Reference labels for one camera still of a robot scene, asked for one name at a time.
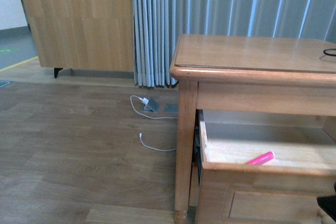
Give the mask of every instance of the nightstand top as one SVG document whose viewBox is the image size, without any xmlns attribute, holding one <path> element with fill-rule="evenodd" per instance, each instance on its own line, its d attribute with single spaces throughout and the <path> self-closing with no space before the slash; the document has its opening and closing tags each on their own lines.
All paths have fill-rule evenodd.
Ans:
<svg viewBox="0 0 336 224">
<path fill-rule="evenodd" d="M 187 68 L 336 73 L 336 44 L 317 39 L 182 35 L 174 65 Z"/>
</svg>

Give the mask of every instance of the lower drawer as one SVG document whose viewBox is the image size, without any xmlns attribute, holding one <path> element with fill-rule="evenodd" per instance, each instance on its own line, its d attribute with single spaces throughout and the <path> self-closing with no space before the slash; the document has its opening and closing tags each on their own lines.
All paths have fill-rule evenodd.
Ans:
<svg viewBox="0 0 336 224">
<path fill-rule="evenodd" d="M 286 186 L 260 183 L 262 179 L 272 181 L 276 177 L 293 181 L 293 186 L 290 187 L 289 183 Z M 336 176 L 203 169 L 197 223 L 320 224 L 322 210 L 316 197 L 334 194 L 334 182 Z"/>
<path fill-rule="evenodd" d="M 335 194 L 335 119 L 282 115 L 282 123 L 281 115 L 243 114 L 242 123 L 240 116 L 230 112 L 230 123 L 221 125 L 221 116 L 221 123 L 207 125 L 200 114 L 196 223 L 323 223 L 317 197 Z M 273 150 L 276 158 L 268 164 L 244 164 L 244 159 Z"/>
</svg>

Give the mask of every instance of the white wall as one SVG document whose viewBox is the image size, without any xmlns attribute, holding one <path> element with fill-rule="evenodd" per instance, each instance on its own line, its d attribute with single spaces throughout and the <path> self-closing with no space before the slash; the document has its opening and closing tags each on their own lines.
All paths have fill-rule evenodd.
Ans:
<svg viewBox="0 0 336 224">
<path fill-rule="evenodd" d="M 21 0 L 0 0 L 0 30 L 27 26 Z"/>
</svg>

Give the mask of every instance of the wooden cabinet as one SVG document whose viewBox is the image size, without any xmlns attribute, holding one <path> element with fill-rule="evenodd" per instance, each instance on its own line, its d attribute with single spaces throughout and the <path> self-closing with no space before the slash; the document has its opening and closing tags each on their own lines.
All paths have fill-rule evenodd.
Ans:
<svg viewBox="0 0 336 224">
<path fill-rule="evenodd" d="M 24 0 L 42 67 L 133 71 L 132 0 Z"/>
<path fill-rule="evenodd" d="M 321 223 L 334 194 L 336 118 L 201 111 L 197 223 Z M 275 158 L 246 165 L 266 152 Z"/>
</svg>

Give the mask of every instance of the green floor marking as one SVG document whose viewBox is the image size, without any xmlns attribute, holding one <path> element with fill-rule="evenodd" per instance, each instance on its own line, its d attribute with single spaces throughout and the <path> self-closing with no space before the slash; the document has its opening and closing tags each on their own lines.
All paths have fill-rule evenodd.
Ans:
<svg viewBox="0 0 336 224">
<path fill-rule="evenodd" d="M 9 52 L 13 52 L 13 51 L 16 51 L 16 50 L 19 50 L 19 48 L 16 48 L 16 49 L 0 49 L 0 55 L 7 54 Z"/>
</svg>

